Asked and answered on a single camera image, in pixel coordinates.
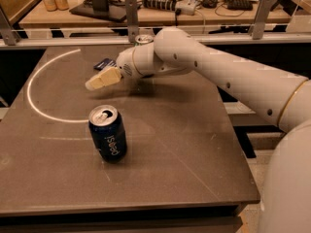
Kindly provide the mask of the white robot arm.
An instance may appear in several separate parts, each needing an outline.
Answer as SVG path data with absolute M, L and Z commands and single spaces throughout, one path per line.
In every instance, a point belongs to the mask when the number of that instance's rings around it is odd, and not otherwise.
M 311 233 L 311 80 L 203 46 L 176 27 L 124 50 L 115 67 L 86 82 L 95 90 L 122 78 L 195 71 L 286 133 L 270 158 L 258 233 Z

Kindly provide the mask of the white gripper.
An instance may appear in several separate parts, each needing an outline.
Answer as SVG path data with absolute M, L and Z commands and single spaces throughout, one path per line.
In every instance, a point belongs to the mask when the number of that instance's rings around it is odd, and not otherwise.
M 154 44 L 135 46 L 122 51 L 117 60 L 116 67 L 107 67 L 86 82 L 86 88 L 90 91 L 119 83 L 121 75 L 124 78 L 141 79 L 151 76 L 175 76 L 187 74 L 190 69 L 174 67 L 162 61 L 154 51 Z

